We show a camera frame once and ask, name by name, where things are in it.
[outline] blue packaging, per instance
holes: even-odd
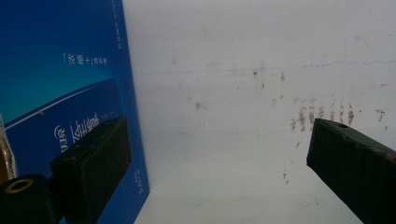
[[[0,3],[0,114],[19,175],[99,122],[128,119],[134,160],[98,223],[132,223],[149,195],[121,0]]]

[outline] dirt spot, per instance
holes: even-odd
[[[196,103],[195,104],[195,109],[200,110],[200,109],[207,109],[207,106],[201,104],[201,103]]]
[[[277,99],[273,99],[273,107],[275,107]]]
[[[349,112],[347,113],[347,123],[350,125],[354,118],[355,115],[353,114],[353,111],[349,110]]]
[[[314,112],[310,111],[309,112],[309,123],[314,124],[314,120],[315,120]]]
[[[325,117],[324,106],[321,106],[321,107],[319,108],[318,116],[319,116],[320,119],[324,119],[324,117]]]
[[[299,112],[299,118],[298,121],[300,121],[301,124],[301,132],[305,132],[305,110],[306,107],[302,106]]]
[[[334,111],[331,111],[330,112],[330,120],[334,121],[334,118],[335,118],[335,113],[334,113]]]
[[[344,111],[340,111],[340,122],[341,123],[344,123],[343,115],[344,115]]]
[[[377,109],[376,112],[379,113],[379,121],[378,122],[381,122],[382,118],[384,118],[385,111],[383,111],[381,109]]]
[[[292,119],[292,120],[291,120],[290,126],[291,126],[291,130],[292,130],[292,131],[294,131],[294,130],[296,129],[296,120],[295,120],[295,119]]]

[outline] white surface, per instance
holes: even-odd
[[[136,223],[361,223],[305,165],[310,121],[396,148],[395,1],[124,8],[151,187]]]

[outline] blue book cover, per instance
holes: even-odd
[[[19,175],[49,176],[54,157],[99,122],[125,116],[134,160],[98,222],[134,222],[149,182],[122,1],[0,8],[0,114]]]

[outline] white backdrop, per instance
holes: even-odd
[[[361,223],[313,118],[396,148],[396,1],[124,0],[151,194],[136,223]]]

